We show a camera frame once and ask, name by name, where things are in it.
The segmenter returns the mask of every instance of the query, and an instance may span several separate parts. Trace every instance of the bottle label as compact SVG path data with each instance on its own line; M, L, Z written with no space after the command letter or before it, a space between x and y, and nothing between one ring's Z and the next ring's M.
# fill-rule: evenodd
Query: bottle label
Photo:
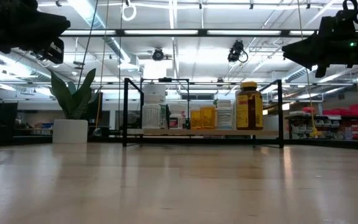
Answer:
M248 128L248 96L239 95L237 99L237 127Z
M257 128L263 128L264 126L264 103L262 101L262 96L255 95L255 126Z

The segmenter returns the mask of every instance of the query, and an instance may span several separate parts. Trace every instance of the mounted camera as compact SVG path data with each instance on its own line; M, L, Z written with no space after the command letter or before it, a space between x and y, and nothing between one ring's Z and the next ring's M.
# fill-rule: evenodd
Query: mounted camera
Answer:
M353 4L349 9L347 3ZM318 31L305 40L282 47L283 56L311 70L317 65L316 78L325 76L331 64L347 65L352 68L358 65L358 3L356 0L345 0L343 10L336 16L321 18Z
M155 61L161 61L164 59L164 53L162 52L161 48L156 48L154 50L153 56L152 56L153 60Z
M63 63L64 43L58 37L70 21L37 11L36 0L0 0L0 51L12 48L31 51L42 60Z
M247 59L245 61L241 61L240 58L242 55L246 55ZM242 40L236 40L233 46L230 48L229 56L227 56L227 60L229 63L236 63L237 61L245 63L248 61L248 54L244 51L244 44Z

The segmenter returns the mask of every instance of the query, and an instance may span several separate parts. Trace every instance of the brown supplement bottle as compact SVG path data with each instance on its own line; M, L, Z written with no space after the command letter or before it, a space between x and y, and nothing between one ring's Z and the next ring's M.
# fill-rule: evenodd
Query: brown supplement bottle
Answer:
M263 101L257 91L256 82L241 83L241 92L236 95L236 127L237 130L262 130Z

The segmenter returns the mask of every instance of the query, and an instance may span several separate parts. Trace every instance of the metal rod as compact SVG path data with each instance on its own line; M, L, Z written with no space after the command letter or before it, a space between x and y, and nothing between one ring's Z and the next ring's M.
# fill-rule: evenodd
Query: metal rod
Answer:
M127 129L128 129L128 83L129 78L124 79L124 115L122 121L122 146L127 146Z
M280 149L284 148L284 114L283 114L283 87L282 81L277 80L278 90L278 146Z

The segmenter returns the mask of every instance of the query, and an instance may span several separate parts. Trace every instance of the wooden shelf board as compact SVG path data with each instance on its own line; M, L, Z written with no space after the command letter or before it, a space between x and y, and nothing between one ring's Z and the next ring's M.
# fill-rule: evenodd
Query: wooden shelf board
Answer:
M278 131L240 131L240 130L187 130L187 129L128 129L128 134L153 135L194 135L194 136L278 136Z

